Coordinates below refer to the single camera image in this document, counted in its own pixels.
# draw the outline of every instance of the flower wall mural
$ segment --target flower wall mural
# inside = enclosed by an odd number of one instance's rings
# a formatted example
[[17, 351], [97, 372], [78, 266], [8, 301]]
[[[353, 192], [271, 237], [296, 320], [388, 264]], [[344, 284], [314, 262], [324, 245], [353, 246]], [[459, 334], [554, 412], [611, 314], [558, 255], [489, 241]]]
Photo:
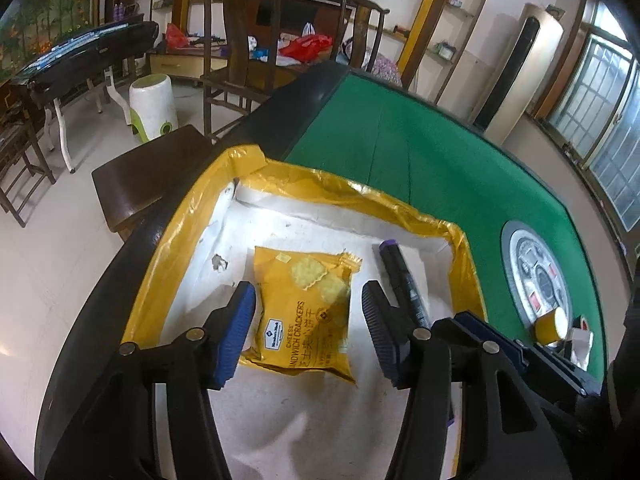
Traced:
[[0, 18], [0, 84], [52, 46], [90, 28], [90, 0], [13, 0]]

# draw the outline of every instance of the piano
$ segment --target piano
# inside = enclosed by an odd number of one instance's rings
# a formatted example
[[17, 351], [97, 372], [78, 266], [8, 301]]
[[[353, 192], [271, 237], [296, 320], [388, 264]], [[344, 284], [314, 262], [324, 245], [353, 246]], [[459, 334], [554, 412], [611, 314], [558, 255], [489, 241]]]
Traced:
[[154, 46], [159, 32], [156, 22], [136, 21], [123, 20], [82, 32], [55, 46], [11, 79], [11, 85], [23, 99], [31, 100], [40, 109], [44, 108], [44, 130], [49, 143], [52, 108], [55, 110], [60, 126], [62, 155], [71, 173], [75, 172], [75, 168], [66, 146], [66, 122], [61, 99], [86, 81], [89, 90], [94, 90], [98, 111], [101, 112], [100, 97], [95, 92], [91, 78], [104, 72], [107, 92], [122, 108], [127, 124], [131, 124], [129, 105], [114, 85], [113, 65], [126, 58], [143, 56]]

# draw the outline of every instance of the wooden stool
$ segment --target wooden stool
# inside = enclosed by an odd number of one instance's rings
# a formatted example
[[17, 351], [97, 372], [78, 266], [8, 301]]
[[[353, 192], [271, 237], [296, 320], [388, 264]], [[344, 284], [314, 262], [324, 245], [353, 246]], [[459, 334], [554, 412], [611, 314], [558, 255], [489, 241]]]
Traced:
[[188, 124], [94, 170], [95, 190], [110, 231], [127, 240], [149, 208], [212, 152], [211, 141]]
[[[31, 164], [29, 161], [27, 149], [30, 146], [33, 147], [33, 151], [38, 157], [38, 161], [40, 162], [39, 166]], [[27, 201], [31, 198], [33, 192], [45, 178], [48, 178], [52, 184], [56, 183], [56, 179], [53, 177], [53, 173], [51, 173], [49, 165], [47, 164], [47, 161], [42, 154], [42, 150], [38, 145], [38, 139], [36, 138], [36, 132], [33, 129], [33, 124], [29, 120], [24, 120], [24, 122], [21, 123], [9, 123], [4, 127], [4, 130], [0, 132], [0, 182], [2, 182], [6, 176], [9, 168], [18, 162], [20, 158], [24, 161], [24, 168], [20, 170], [6, 190], [2, 190], [0, 188], [0, 205], [2, 206], [2, 209], [4, 209], [5, 213], [11, 212], [18, 224], [20, 224], [21, 227], [25, 227], [26, 224], [20, 217], [20, 212]], [[18, 209], [16, 209], [6, 194], [11, 191], [15, 186], [15, 183], [18, 182], [18, 179], [25, 171], [29, 171], [31, 176], [35, 176], [36, 173], [39, 173], [40, 178], [33, 187], [31, 187], [30, 192], [27, 193], [27, 196], [22, 200]]]

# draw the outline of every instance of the yellow plastic bag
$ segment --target yellow plastic bag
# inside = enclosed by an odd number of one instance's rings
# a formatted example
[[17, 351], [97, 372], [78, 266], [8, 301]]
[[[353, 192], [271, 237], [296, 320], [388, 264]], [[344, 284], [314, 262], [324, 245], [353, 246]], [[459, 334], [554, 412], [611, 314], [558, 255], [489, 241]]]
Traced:
[[260, 147], [252, 144], [226, 150], [185, 194], [157, 242], [122, 342], [135, 341], [141, 348], [158, 344], [166, 315], [220, 192], [236, 178], [251, 189], [343, 207], [398, 225], [418, 236], [444, 238], [453, 252], [449, 287], [454, 311], [470, 310], [487, 319], [471, 250], [457, 225], [421, 214], [408, 204], [363, 184], [325, 171], [265, 158]]
[[355, 382], [347, 359], [351, 275], [349, 253], [297, 253], [255, 248], [262, 318], [241, 362], [284, 374], [325, 370]]

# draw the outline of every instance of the window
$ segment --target window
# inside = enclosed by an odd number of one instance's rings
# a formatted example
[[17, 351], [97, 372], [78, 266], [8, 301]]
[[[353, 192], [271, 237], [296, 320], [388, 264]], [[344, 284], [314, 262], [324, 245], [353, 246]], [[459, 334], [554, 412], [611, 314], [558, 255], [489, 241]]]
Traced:
[[548, 122], [570, 146], [632, 269], [640, 250], [640, 65], [609, 9], [591, 9], [589, 18], [581, 14], [586, 38], [574, 41], [582, 53]]
[[593, 20], [593, 25], [601, 28], [602, 30], [617, 36], [621, 40], [626, 41], [625, 33], [622, 31], [618, 22], [613, 17], [613, 14], [607, 9], [607, 6], [600, 2], [596, 9], [596, 15]]
[[607, 193], [626, 231], [640, 219], [640, 78], [635, 70], [620, 120], [590, 169]]
[[576, 77], [550, 122], [585, 157], [623, 91], [631, 53], [591, 35]]

